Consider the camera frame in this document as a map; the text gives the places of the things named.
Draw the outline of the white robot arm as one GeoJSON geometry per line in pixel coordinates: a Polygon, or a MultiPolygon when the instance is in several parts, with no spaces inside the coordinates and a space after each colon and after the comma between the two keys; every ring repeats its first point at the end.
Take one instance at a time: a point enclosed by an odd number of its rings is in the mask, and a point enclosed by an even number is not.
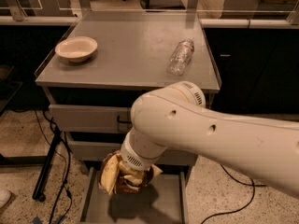
{"type": "Polygon", "coordinates": [[[121,146],[124,163],[147,170],[168,148],[211,159],[293,197],[299,196],[296,122],[205,108],[195,84],[182,81],[139,96],[121,146]]]}

